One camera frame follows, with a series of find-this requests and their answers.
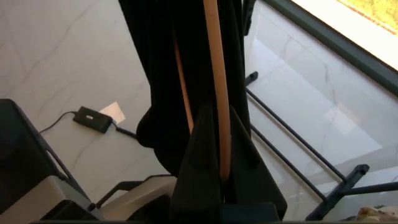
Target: black garment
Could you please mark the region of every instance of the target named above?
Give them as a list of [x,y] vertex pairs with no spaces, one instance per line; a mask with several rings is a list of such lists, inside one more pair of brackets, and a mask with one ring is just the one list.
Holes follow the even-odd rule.
[[[137,139],[143,146],[154,148],[160,163],[171,174],[178,175],[190,135],[174,54],[173,30],[193,119],[202,105],[215,102],[203,0],[119,2],[150,85],[152,106],[137,127]],[[229,103],[250,133],[241,0],[219,0],[218,10]]]

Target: power adapter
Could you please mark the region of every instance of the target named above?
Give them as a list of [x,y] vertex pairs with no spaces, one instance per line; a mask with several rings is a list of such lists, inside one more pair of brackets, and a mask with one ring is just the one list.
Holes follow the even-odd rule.
[[109,126],[112,124],[113,119],[108,115],[82,106],[77,111],[73,121],[105,134]]

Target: marble floor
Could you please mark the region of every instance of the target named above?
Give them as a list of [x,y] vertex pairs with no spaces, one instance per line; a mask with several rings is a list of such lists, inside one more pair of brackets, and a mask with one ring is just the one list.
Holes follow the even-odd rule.
[[[358,186],[398,178],[396,97],[257,1],[245,37],[250,85],[265,104],[344,175],[371,170]],[[0,97],[11,98],[37,129],[63,112],[102,110],[117,102],[135,130],[150,106],[149,84],[117,0],[0,0]],[[323,193],[340,181],[249,98],[252,123]],[[96,202],[122,180],[165,174],[151,149],[110,129],[96,134],[61,120],[44,138]],[[253,134],[288,201],[285,220],[303,220],[320,202]],[[394,192],[344,198],[325,218],[354,215],[361,206],[394,205]]]

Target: black cord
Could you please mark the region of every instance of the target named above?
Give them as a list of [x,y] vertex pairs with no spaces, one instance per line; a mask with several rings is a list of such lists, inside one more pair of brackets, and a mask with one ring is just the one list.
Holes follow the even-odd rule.
[[43,130],[41,130],[39,133],[42,134],[43,132],[48,131],[49,129],[51,129],[52,127],[54,127],[65,115],[70,114],[70,113],[76,114],[76,111],[68,111],[68,112],[63,113],[63,114],[58,118],[58,120],[56,120],[56,121],[55,121],[53,124],[51,124],[49,127],[45,128],[45,129],[43,129]]
[[125,134],[127,136],[130,136],[130,137],[132,137],[134,139],[137,139],[137,135],[136,134],[134,134],[131,131],[128,131],[126,129],[118,127],[115,122],[112,122],[112,124],[115,126],[117,132]]

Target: white tile floor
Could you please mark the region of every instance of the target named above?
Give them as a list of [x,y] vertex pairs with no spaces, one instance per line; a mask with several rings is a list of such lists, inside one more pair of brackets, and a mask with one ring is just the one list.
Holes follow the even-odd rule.
[[[358,185],[390,182],[398,169],[397,99],[279,13],[256,3],[245,37],[250,89],[342,173],[367,163]],[[135,130],[150,105],[149,85],[116,0],[0,0],[0,97],[12,98],[37,129],[84,105],[118,102]],[[328,175],[290,135],[250,103],[255,126],[319,189]],[[65,118],[44,134],[92,201],[122,180],[166,171],[151,149],[109,130],[93,133]],[[257,137],[253,137],[289,208],[303,220],[320,202]],[[395,193],[343,199],[327,216],[339,220],[363,205],[394,204]]]

